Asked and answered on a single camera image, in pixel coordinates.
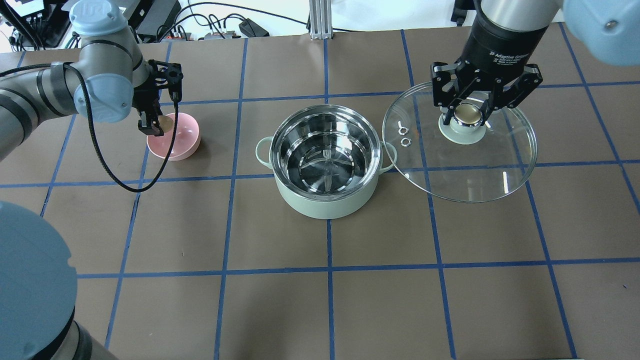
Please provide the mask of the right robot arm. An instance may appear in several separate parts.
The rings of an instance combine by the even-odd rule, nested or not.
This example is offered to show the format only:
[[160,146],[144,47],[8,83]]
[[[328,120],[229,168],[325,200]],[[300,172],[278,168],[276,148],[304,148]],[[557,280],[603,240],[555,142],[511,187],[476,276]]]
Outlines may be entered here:
[[637,0],[456,0],[451,21],[459,27],[476,15],[458,59],[430,66],[433,104],[443,126],[457,116],[473,92],[487,92],[472,126],[494,111],[517,107],[543,82],[530,58],[558,12],[570,32],[599,61],[639,64],[640,6]]

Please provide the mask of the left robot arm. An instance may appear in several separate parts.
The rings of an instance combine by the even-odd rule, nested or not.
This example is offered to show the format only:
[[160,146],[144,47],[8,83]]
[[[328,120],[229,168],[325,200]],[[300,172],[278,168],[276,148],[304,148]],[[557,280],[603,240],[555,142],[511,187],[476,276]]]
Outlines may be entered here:
[[[1,73],[1,159],[50,121],[82,116],[106,174],[122,189],[142,193],[108,166],[96,136],[98,123],[116,123],[132,110],[138,130],[176,143],[178,114],[165,116],[160,91],[175,110],[184,79],[179,63],[146,59],[122,10],[112,0],[78,0],[68,12],[80,36],[76,62],[28,64]],[[61,234],[43,216],[1,202],[1,358],[3,360],[114,360],[80,324],[78,272]]]

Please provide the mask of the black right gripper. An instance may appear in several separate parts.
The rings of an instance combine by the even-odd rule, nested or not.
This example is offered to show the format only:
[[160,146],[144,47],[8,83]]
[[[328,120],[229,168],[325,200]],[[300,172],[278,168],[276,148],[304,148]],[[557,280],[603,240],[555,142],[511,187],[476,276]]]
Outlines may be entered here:
[[530,57],[543,30],[519,32],[499,27],[478,13],[470,36],[453,64],[432,64],[432,98],[442,107],[442,124],[449,126],[462,100],[473,92],[487,92],[481,106],[481,125],[493,112],[514,108],[543,82],[539,66]]

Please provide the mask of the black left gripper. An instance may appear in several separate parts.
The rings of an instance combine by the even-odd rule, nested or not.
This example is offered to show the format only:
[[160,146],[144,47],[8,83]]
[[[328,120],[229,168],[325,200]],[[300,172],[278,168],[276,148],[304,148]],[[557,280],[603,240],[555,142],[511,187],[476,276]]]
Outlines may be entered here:
[[182,101],[183,69],[180,63],[157,60],[141,60],[133,72],[134,94],[132,106],[139,119],[137,127],[146,136],[159,137],[165,134],[158,116],[162,116],[160,93],[167,90],[171,102]]

